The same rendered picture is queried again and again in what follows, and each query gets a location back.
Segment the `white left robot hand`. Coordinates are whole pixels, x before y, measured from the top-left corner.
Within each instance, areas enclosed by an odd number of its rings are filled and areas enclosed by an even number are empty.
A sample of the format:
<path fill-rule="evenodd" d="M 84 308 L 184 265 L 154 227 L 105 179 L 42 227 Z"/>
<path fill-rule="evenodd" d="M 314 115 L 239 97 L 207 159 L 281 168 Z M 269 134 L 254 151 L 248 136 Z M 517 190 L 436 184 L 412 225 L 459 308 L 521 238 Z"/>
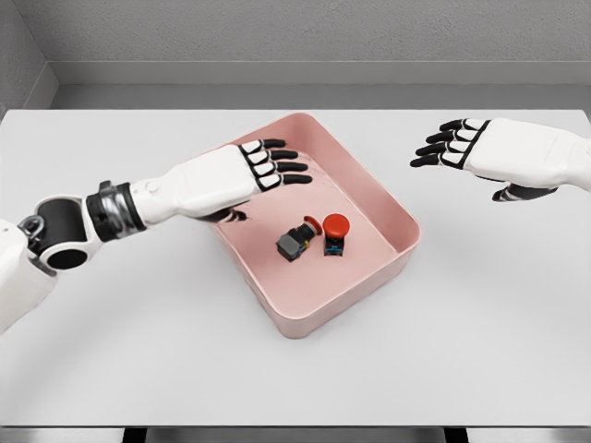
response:
<path fill-rule="evenodd" d="M 211 150 L 181 165 L 184 189 L 175 193 L 180 214 L 207 219 L 260 193 L 308 185 L 308 166 L 282 139 L 257 139 Z"/>

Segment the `black-bodied red button switch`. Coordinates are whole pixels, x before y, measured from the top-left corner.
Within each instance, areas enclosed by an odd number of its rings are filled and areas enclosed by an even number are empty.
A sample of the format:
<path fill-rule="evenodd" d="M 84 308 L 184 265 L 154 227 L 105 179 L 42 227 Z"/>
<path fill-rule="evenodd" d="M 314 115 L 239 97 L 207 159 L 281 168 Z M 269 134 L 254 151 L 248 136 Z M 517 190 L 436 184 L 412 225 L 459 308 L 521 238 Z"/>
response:
<path fill-rule="evenodd" d="M 340 213 L 328 215 L 322 223 L 324 231 L 324 255 L 339 256 L 344 254 L 344 238 L 350 231 L 350 221 Z"/>

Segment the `pink rectangular basket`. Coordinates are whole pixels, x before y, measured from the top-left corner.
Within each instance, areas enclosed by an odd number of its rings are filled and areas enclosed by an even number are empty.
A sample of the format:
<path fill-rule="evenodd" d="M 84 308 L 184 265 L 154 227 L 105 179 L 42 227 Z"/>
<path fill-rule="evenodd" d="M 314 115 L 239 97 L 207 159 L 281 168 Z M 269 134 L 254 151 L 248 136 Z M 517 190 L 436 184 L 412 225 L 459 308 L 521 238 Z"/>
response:
<path fill-rule="evenodd" d="M 313 181 L 281 186 L 241 206 L 245 221 L 211 230 L 234 261 L 276 328 L 300 339 L 394 278 L 420 240 L 416 219 L 310 114 L 283 116 L 236 138 L 241 144 L 279 138 Z M 280 236 L 307 216 L 332 213 L 350 222 L 341 257 L 325 255 L 323 239 L 311 240 L 295 261 L 276 248 Z"/>

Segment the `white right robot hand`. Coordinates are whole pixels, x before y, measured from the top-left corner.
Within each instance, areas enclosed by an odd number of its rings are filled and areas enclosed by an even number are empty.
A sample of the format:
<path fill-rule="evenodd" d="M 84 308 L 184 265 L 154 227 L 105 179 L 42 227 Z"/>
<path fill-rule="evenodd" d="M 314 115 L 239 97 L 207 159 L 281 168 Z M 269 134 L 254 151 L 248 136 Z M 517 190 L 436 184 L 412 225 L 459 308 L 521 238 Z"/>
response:
<path fill-rule="evenodd" d="M 549 126 L 505 118 L 453 120 L 426 138 L 416 151 L 414 168 L 441 165 L 505 187 L 495 202 L 532 200 L 548 196 L 565 183 L 567 133 Z"/>

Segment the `grey-bodied red button switch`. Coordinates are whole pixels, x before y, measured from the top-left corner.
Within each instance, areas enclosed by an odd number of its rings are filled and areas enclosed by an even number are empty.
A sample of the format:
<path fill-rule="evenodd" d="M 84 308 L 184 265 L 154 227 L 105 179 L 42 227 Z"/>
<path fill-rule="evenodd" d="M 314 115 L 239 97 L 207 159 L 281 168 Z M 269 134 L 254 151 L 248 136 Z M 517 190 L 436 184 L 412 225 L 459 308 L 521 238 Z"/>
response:
<path fill-rule="evenodd" d="M 280 255 L 289 262 L 299 258 L 309 248 L 309 243 L 316 235 L 322 234 L 320 223 L 311 216 L 305 216 L 304 222 L 290 229 L 276 242 Z"/>

